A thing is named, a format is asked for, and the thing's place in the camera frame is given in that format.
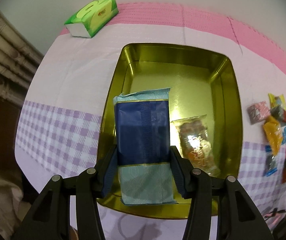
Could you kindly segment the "blue dark candy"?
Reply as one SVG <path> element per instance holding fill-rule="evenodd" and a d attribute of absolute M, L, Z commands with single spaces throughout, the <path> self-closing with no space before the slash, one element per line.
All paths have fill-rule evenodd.
<path fill-rule="evenodd" d="M 286 126 L 282 128 L 282 145 L 286 145 Z"/>

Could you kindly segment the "orange yellow snack packet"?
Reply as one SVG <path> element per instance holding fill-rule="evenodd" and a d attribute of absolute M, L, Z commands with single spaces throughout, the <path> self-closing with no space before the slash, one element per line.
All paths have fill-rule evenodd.
<path fill-rule="evenodd" d="M 269 142 L 272 154 L 277 156 L 283 140 L 280 123 L 270 115 L 263 125 L 263 130 Z"/>

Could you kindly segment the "grey green red-banded block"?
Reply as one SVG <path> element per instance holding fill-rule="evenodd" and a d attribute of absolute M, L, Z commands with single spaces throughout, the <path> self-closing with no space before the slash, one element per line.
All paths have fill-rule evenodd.
<path fill-rule="evenodd" d="M 270 110 L 271 116 L 273 116 L 281 125 L 281 127 L 286 126 L 286 110 L 281 106 L 273 107 Z"/>

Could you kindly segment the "yellow clear candy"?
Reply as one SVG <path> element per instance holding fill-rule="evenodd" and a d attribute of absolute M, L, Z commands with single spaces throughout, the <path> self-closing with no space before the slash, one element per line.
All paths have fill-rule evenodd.
<path fill-rule="evenodd" d="M 277 96 L 272 93 L 268 93 L 268 98 L 270 101 L 270 107 L 275 108 L 280 106 L 284 110 L 286 110 L 286 100 L 283 94 Z"/>

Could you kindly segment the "clear fried snack bag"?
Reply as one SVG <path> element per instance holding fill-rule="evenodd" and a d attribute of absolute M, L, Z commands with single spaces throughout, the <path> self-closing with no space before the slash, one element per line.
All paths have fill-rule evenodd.
<path fill-rule="evenodd" d="M 194 168 L 217 177 L 221 171 L 215 164 L 206 117 L 207 115 L 199 115 L 173 120 L 172 124 L 177 129 L 183 157 L 189 159 Z"/>

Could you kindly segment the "navy blue snack packet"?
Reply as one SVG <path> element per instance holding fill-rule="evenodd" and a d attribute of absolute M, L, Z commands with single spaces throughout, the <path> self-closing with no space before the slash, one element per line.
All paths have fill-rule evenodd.
<path fill-rule="evenodd" d="M 125 205 L 175 203 L 170 153 L 169 88 L 113 99 L 118 179 Z"/>

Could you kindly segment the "pink patterned candy box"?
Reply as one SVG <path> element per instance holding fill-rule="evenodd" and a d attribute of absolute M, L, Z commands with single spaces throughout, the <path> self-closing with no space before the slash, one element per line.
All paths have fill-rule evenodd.
<path fill-rule="evenodd" d="M 270 116 L 270 109 L 268 108 L 266 101 L 261 101 L 249 106 L 247 108 L 247 113 L 251 124 L 256 124 L 266 120 Z"/>

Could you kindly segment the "maroon gold toffee tin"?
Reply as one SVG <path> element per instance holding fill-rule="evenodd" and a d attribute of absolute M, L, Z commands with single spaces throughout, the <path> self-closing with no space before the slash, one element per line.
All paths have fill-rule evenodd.
<path fill-rule="evenodd" d="M 171 121 L 206 117 L 219 176 L 237 176 L 243 126 L 232 62 L 224 54 L 176 44 L 131 43 L 122 48 L 105 102 L 97 159 L 116 144 L 113 98 L 159 88 L 170 88 Z"/>

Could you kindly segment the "beige pleated curtain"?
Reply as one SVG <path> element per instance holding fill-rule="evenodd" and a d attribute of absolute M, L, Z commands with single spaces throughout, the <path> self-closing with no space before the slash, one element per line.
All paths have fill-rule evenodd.
<path fill-rule="evenodd" d="M 0 99 L 22 106 L 43 57 L 0 12 Z"/>

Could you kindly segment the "green tissue pack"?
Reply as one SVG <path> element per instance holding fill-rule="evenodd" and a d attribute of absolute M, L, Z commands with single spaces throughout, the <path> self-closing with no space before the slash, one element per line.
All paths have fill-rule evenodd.
<path fill-rule="evenodd" d="M 74 37 L 93 38 L 117 14 L 116 0 L 94 0 L 66 20 L 64 26 Z"/>

